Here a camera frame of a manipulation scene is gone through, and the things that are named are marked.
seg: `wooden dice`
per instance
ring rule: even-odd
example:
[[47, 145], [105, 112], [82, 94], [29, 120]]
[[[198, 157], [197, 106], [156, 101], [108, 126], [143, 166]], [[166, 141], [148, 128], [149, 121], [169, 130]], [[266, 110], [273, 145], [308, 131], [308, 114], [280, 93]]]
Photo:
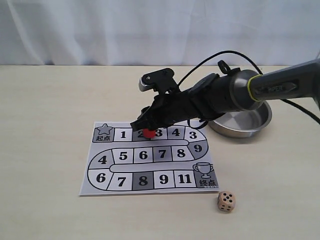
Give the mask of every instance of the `wooden dice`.
[[236, 205], [236, 198], [232, 192], [221, 191], [218, 196], [218, 208], [224, 212], [231, 212]]

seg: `black cable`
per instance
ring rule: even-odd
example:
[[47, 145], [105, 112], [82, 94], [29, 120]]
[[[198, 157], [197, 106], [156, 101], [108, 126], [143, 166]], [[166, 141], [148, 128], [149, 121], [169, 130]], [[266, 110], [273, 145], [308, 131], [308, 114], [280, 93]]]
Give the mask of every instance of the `black cable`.
[[[249, 58], [247, 57], [246, 55], [238, 52], [238, 51], [233, 51], [233, 50], [226, 50], [226, 51], [220, 51], [208, 58], [206, 58], [205, 60], [203, 60], [202, 62], [200, 62], [197, 66], [195, 66], [191, 71], [189, 71], [181, 80], [180, 82], [178, 83], [177, 85], [177, 88], [183, 83], [183, 81], [189, 77], [197, 68], [199, 68], [201, 65], [203, 65], [204, 63], [206, 63], [207, 61], [221, 55], [221, 54], [235, 54], [235, 55], [239, 55], [241, 57], [243, 57], [244, 59], [246, 59], [249, 63], [251, 63], [251, 65], [256, 69], [256, 71], [260, 74], [260, 75], [263, 75], [262, 71], [259, 69], [259, 67]], [[293, 101], [290, 101], [288, 99], [281, 99], [281, 101], [299, 109], [300, 111], [302, 111], [303, 113], [307, 114], [309, 117], [311, 117], [313, 120], [315, 120], [319, 125], [320, 125], [320, 118], [318, 118], [315, 114], [313, 114], [312, 112], [310, 112], [309, 110], [305, 109], [303, 106], [293, 102]], [[204, 128], [208, 123], [203, 123], [202, 125], [198, 126], [198, 127], [193, 127], [194, 129], [201, 129], [201, 128]]]

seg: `stainless steel bowl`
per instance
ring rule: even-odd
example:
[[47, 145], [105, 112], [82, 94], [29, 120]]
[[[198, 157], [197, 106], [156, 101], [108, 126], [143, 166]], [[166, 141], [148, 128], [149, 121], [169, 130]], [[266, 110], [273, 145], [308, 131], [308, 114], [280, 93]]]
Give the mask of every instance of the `stainless steel bowl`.
[[229, 112], [210, 121], [208, 125], [217, 133], [230, 138], [250, 138], [271, 121], [272, 111], [264, 101], [256, 110]]

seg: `white backdrop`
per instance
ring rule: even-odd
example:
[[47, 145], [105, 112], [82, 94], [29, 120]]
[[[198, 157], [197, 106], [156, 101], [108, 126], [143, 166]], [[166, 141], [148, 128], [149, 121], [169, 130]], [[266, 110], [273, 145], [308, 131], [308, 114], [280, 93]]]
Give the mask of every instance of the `white backdrop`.
[[235, 50], [293, 65], [319, 55], [319, 10], [320, 0], [0, 0], [0, 64], [196, 65]]

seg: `trophy icon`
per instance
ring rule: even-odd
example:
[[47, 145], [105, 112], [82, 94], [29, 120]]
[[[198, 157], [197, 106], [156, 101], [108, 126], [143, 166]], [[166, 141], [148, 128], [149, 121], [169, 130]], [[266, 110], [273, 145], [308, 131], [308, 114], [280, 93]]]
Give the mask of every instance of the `trophy icon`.
[[193, 170], [203, 174], [201, 178], [209, 179], [211, 176], [208, 175], [211, 171], [214, 170], [214, 166], [209, 162], [198, 162], [197, 164], [192, 166]]

